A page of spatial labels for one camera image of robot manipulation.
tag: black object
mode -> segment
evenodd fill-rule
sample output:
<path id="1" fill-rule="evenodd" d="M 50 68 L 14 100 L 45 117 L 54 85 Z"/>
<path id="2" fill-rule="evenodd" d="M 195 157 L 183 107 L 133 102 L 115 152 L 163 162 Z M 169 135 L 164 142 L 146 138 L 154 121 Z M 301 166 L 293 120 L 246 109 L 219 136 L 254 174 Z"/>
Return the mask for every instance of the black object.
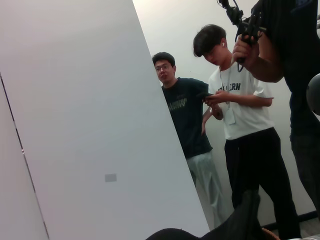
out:
<path id="1" fill-rule="evenodd" d="M 251 17 L 249 18 L 249 21 L 243 21 L 243 11 L 239 9 L 236 0 L 233 0 L 233 2 L 235 3 L 235 7 L 231 7 L 228 0 L 219 0 L 219 3 L 221 3 L 222 7 L 226 9 L 226 14 L 231 20 L 232 24 L 238 27 L 235 41 L 237 41 L 237 37 L 241 34 L 241 40 L 252 46 L 256 44 L 261 37 L 261 34 L 259 34 L 259 32 L 265 32 L 267 30 L 266 28 L 261 27 L 263 17 L 262 12 L 254 9 Z M 241 72 L 244 68 L 242 66 L 242 68 L 239 69 L 239 64 L 244 63 L 245 60 L 245 58 L 238 59 L 238 72 Z"/>
<path id="2" fill-rule="evenodd" d="M 212 96 L 213 94 L 208 93 L 208 92 L 200 92 L 199 94 L 197 94 L 195 97 L 197 99 L 204 99 L 206 97 Z"/>
<path id="3" fill-rule="evenodd" d="M 203 237 L 196 237 L 182 229 L 167 228 L 146 240 L 266 240 L 258 222 L 259 203 L 258 191 L 248 190 L 233 214 Z"/>
<path id="4" fill-rule="evenodd" d="M 306 89 L 306 101 L 311 111 L 320 116 L 320 73 L 309 82 Z"/>

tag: smartphone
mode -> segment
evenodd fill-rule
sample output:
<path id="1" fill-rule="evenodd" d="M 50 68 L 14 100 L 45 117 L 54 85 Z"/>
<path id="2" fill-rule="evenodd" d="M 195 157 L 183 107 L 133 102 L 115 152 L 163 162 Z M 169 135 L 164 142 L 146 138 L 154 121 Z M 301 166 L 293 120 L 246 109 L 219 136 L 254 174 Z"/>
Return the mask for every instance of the smartphone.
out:
<path id="1" fill-rule="evenodd" d="M 201 92 L 201 93 L 197 94 L 196 97 L 199 99 L 204 99 L 204 98 L 212 96 L 212 95 L 213 94 L 208 93 L 208 92 Z"/>

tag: dark green t-shirt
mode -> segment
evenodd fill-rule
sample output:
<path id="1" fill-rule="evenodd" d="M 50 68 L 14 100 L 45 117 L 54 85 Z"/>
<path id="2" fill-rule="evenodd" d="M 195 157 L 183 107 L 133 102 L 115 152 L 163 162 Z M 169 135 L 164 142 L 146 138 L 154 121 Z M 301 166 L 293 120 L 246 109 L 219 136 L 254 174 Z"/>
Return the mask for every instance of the dark green t-shirt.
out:
<path id="1" fill-rule="evenodd" d="M 202 99 L 196 95 L 208 92 L 208 84 L 193 79 L 180 78 L 170 88 L 162 87 L 171 117 L 182 146 L 184 156 L 191 158 L 210 152 L 207 135 L 201 135 L 203 120 Z"/>

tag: white t-shirt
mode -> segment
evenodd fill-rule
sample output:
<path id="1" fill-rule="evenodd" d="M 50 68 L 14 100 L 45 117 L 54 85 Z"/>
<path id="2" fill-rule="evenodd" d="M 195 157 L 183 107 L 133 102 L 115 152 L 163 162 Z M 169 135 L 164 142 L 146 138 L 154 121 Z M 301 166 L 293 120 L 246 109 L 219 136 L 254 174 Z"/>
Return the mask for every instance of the white t-shirt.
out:
<path id="1" fill-rule="evenodd" d="M 220 68 L 218 68 L 211 75 L 209 78 L 209 93 L 215 94 L 219 90 L 227 91 L 229 75 L 229 92 L 231 94 L 254 94 L 261 98 L 272 98 L 267 83 L 255 79 L 245 68 L 238 72 L 238 64 L 236 62 L 227 70 L 220 71 Z M 250 107 L 236 102 L 230 102 L 229 104 L 234 115 L 235 123 L 233 124 L 230 124 L 225 118 L 228 104 L 225 102 L 219 104 L 223 112 L 224 134 L 227 140 L 238 139 L 275 126 L 270 119 L 268 107 Z"/>

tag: microphone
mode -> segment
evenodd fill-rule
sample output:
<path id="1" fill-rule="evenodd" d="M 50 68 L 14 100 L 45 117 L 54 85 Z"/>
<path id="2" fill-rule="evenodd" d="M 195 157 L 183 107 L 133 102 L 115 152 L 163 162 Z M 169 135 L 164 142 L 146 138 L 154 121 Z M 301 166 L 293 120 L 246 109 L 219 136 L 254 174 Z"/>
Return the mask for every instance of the microphone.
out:
<path id="1" fill-rule="evenodd" d="M 320 73 L 309 82 L 306 89 L 306 101 L 311 111 L 320 116 Z"/>

